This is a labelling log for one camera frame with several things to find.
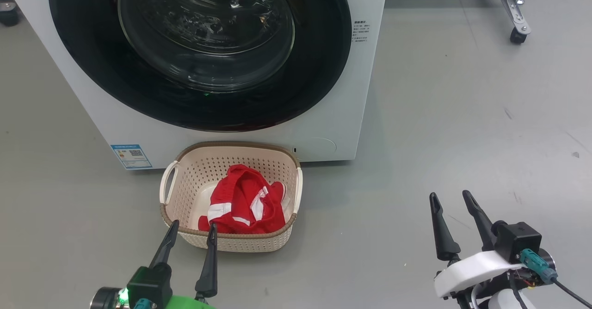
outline washing machine door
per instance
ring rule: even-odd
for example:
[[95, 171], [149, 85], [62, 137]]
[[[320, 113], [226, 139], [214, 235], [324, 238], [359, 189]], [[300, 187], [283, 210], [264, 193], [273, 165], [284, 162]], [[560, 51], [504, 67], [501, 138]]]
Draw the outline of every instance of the washing machine door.
[[80, 67], [173, 125], [258, 130], [319, 102], [347, 62], [347, 0], [49, 0]]

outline washing machine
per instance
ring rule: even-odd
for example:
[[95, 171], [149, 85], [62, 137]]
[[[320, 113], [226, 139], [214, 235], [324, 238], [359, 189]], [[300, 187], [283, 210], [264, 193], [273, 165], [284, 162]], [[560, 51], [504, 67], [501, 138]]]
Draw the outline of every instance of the washing machine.
[[202, 141], [356, 156], [385, 0], [16, 0], [121, 164]]

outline crumpled laundry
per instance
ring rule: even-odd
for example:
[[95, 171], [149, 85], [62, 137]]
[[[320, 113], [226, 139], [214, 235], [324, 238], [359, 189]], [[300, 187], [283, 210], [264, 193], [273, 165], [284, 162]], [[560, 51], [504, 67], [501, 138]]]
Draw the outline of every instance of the crumpled laundry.
[[260, 172], [243, 164], [231, 166], [227, 174], [212, 193], [207, 216], [199, 218], [199, 230], [209, 231], [215, 222], [219, 233], [266, 234], [286, 225], [284, 184], [270, 185]]

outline white washing machine body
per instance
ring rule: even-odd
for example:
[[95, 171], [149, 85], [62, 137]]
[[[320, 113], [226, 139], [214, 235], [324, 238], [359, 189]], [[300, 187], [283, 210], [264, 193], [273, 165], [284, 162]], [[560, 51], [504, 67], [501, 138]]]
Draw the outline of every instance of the white washing machine body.
[[287, 122], [250, 132], [183, 128], [121, 103], [100, 88], [68, 53], [48, 0], [15, 1], [116, 156], [120, 157], [124, 148], [142, 149], [148, 161], [129, 163], [131, 170], [165, 168], [183, 149], [202, 141], [264, 142], [290, 149], [302, 161], [352, 160], [356, 156], [385, 0], [347, 0], [353, 30], [351, 49], [343, 73], [324, 98]]

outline basket rim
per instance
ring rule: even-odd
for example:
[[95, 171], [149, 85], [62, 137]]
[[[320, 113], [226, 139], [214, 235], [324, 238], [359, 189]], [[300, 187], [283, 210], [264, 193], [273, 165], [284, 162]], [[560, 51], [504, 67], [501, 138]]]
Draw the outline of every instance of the basket rim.
[[[179, 153], [179, 155], [176, 157], [175, 161], [180, 162], [181, 159], [183, 159], [183, 157], [186, 156], [191, 151], [194, 151], [195, 149], [203, 148], [203, 147], [249, 147], [249, 148], [271, 149], [273, 151], [278, 151], [278, 152], [284, 153], [285, 155], [288, 155], [290, 157], [290, 159], [292, 159], [292, 161], [296, 165], [296, 168], [300, 168], [300, 162], [298, 161], [298, 159], [296, 159], [296, 156], [294, 156], [288, 149], [285, 149], [280, 146], [268, 145], [268, 144], [263, 144], [260, 142], [248, 142], [248, 141], [198, 142], [197, 144], [193, 144], [193, 145], [187, 147], [186, 149], [183, 149], [183, 151], [181, 153]], [[163, 203], [160, 204], [160, 214], [161, 214], [163, 220], [165, 221], [165, 223], [170, 227], [171, 224], [173, 223], [173, 221], [169, 218], [169, 215], [166, 213], [167, 212], [166, 207], [167, 207], [167, 205], [165, 205]], [[297, 216], [298, 216], [298, 213], [292, 213], [290, 220], [288, 220], [288, 222], [286, 222], [286, 224], [281, 229], [274, 231], [273, 233], [267, 233], [267, 234], [218, 233], [218, 238], [219, 239], [234, 239], [234, 240], [272, 239], [273, 237], [279, 236], [279, 235], [285, 233], [288, 229], [290, 229], [290, 227], [292, 227], [292, 224], [294, 224], [294, 221], [296, 220]], [[185, 227], [179, 227], [179, 232], [189, 234], [189, 235], [198, 235], [198, 236], [205, 236], [205, 237], [207, 237], [209, 234], [207, 231], [189, 229], [189, 228], [185, 228]]]
[[300, 168], [300, 161], [298, 161], [296, 156], [294, 156], [289, 150], [287, 150], [283, 147], [280, 147], [280, 146], [268, 145], [268, 144], [263, 144], [260, 142], [249, 142], [249, 141], [198, 142], [197, 144], [193, 144], [193, 145], [187, 147], [186, 149], [183, 149], [183, 151], [181, 153], [179, 153], [179, 155], [176, 157], [175, 161], [180, 162], [181, 159], [183, 159], [183, 157], [185, 155], [187, 155], [189, 152], [194, 151], [195, 149], [198, 149], [198, 148], [203, 148], [203, 147], [250, 147], [250, 148], [260, 148], [260, 149], [271, 149], [272, 151], [278, 151], [278, 152], [284, 153], [285, 155], [288, 155], [290, 157], [290, 159], [292, 159], [292, 161], [294, 161], [296, 168]]
[[[171, 218], [169, 218], [169, 216], [167, 215], [167, 206], [163, 203], [160, 204], [160, 214], [162, 216], [162, 219], [165, 221], [165, 223], [167, 224], [167, 226], [171, 226], [171, 224], [173, 223], [173, 221], [171, 220]], [[290, 229], [290, 227], [292, 227], [292, 224], [294, 224], [294, 221], [296, 221], [296, 217], [298, 216], [298, 213], [292, 213], [292, 216], [290, 217], [290, 220], [288, 220], [288, 222], [286, 222], [286, 224], [277, 231], [274, 231], [273, 233], [267, 233], [267, 234], [228, 234], [228, 233], [218, 233], [218, 238], [219, 239], [232, 239], [232, 240], [265, 240], [265, 239], [272, 239], [273, 237], [277, 237], [280, 236], [281, 234], [285, 233], [288, 229]], [[198, 235], [198, 236], [204, 236], [207, 237], [209, 235], [209, 233], [207, 231], [201, 231], [201, 230], [195, 230], [195, 229], [189, 229], [189, 228], [185, 228], [185, 227], [179, 227], [179, 233], [184, 233], [184, 234], [189, 234], [189, 235]]]

